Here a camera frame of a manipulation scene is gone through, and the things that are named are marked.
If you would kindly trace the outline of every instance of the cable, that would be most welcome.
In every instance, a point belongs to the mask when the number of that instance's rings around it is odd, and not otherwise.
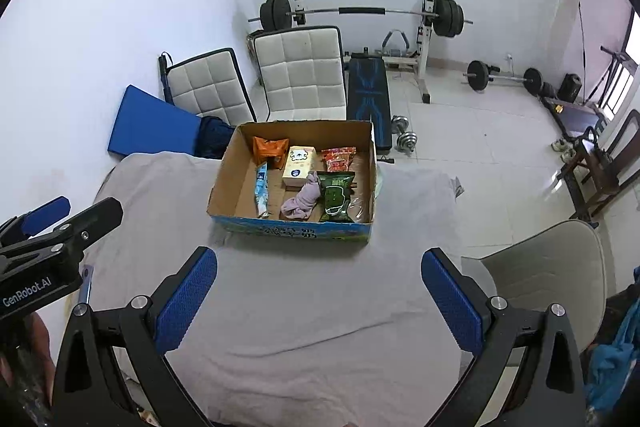
[[[578,13],[580,14],[580,31],[582,32],[582,72],[584,85],[582,86],[582,105],[586,103],[584,94],[587,91],[587,52],[584,49],[584,26],[582,25],[582,8],[580,7],[580,1],[578,1]]]

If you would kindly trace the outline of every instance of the dark wooden chair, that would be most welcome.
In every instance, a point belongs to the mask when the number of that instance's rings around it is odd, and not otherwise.
[[[631,140],[615,156],[614,150],[622,139],[623,134],[631,121],[636,122],[635,134]],[[574,142],[575,156],[560,171],[559,178],[565,177],[569,172],[580,165],[589,170],[582,180],[585,184],[589,179],[593,179],[596,193],[586,202],[585,210],[590,216],[600,213],[620,192],[635,182],[640,177],[640,169],[628,177],[622,184],[620,183],[620,172],[624,171],[640,157],[640,113],[635,109],[629,111],[626,120],[622,124],[618,135],[615,137],[609,148],[604,151],[598,147],[597,137],[592,128]]]

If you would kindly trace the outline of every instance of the dumbbell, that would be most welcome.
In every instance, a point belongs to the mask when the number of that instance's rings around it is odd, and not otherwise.
[[[396,149],[404,153],[412,153],[415,151],[415,145],[418,143],[418,135],[409,128],[409,119],[405,116],[394,115],[391,119],[391,133],[398,134],[396,140]]]
[[[474,91],[482,91],[494,80],[512,80],[523,84],[525,89],[533,96],[538,96],[542,91],[542,75],[536,68],[529,68],[524,72],[524,76],[507,76],[500,73],[500,68],[489,66],[480,60],[473,60],[466,68],[466,80]]]

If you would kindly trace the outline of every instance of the sneaker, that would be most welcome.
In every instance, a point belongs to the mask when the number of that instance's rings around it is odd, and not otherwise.
[[[575,151],[573,149],[567,149],[560,155],[560,159],[564,163],[569,163],[572,159],[574,159]]]
[[[571,149],[571,144],[567,142],[564,138],[559,138],[555,142],[551,144],[551,149],[556,152],[565,152]]]

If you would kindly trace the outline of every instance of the table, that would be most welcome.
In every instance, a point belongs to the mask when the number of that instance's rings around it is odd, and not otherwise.
[[[424,425],[458,381],[460,350],[420,277],[441,247],[460,268],[448,177],[379,164],[369,243],[228,233],[206,214],[220,162],[132,154],[104,182],[122,225],[93,245],[90,304],[150,295],[193,250],[218,277],[182,344],[167,354],[212,420],[280,427]],[[133,376],[129,361],[121,367]]]

